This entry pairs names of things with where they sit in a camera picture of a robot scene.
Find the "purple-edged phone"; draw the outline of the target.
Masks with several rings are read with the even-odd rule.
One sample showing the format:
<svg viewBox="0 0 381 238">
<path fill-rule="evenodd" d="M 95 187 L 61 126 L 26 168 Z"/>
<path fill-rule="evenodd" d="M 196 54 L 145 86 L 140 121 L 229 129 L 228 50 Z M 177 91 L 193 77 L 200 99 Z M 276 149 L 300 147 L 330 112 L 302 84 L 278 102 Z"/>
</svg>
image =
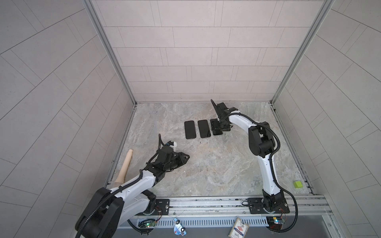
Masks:
<svg viewBox="0 0 381 238">
<path fill-rule="evenodd" d="M 184 127 L 185 127 L 186 139 L 195 139 L 196 138 L 196 130 L 195 130 L 194 121 L 184 122 Z"/>
<path fill-rule="evenodd" d="M 199 133 L 200 133 L 201 138 L 211 137 L 209 124 L 208 124 L 207 120 L 200 120 L 197 122 L 197 124 L 198 124 L 198 129 L 199 129 Z"/>
</svg>

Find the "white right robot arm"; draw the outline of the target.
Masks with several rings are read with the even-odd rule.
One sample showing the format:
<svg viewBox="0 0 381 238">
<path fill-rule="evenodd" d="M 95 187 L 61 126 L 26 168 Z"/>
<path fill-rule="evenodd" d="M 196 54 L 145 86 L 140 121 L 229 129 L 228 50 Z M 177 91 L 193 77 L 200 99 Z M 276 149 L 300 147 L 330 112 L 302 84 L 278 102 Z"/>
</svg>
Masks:
<svg viewBox="0 0 381 238">
<path fill-rule="evenodd" d="M 226 108 L 225 105 L 213 105 L 218 118 L 214 120 L 212 129 L 230 131 L 233 124 L 248 133 L 249 149 L 257 156 L 263 179 L 263 200 L 256 204 L 262 206 L 267 213 L 289 213 L 284 192 L 277 181 L 274 169 L 273 155 L 280 149 L 280 141 L 267 122 L 258 123 L 243 115 L 236 108 Z"/>
</svg>

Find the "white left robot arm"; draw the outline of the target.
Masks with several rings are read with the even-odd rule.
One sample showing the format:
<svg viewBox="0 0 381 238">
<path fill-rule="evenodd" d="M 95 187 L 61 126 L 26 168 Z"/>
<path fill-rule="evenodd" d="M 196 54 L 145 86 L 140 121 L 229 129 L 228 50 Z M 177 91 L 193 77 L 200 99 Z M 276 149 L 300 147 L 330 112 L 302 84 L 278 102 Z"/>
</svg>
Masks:
<svg viewBox="0 0 381 238">
<path fill-rule="evenodd" d="M 98 189 L 75 224 L 77 238 L 111 238 L 117 228 L 139 213 L 151 214 L 156 195 L 150 188 L 183 165 L 190 156 L 164 145 L 135 178 L 114 187 Z"/>
</svg>

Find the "black phone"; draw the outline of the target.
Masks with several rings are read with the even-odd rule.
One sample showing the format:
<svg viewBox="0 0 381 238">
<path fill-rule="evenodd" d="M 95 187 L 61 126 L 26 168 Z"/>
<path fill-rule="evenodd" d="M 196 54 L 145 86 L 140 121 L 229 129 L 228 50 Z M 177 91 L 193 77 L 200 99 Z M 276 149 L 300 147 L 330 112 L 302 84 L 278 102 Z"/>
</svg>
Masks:
<svg viewBox="0 0 381 238">
<path fill-rule="evenodd" d="M 221 129 L 212 129 L 212 133 L 214 136 L 222 135 L 223 131 Z"/>
</svg>

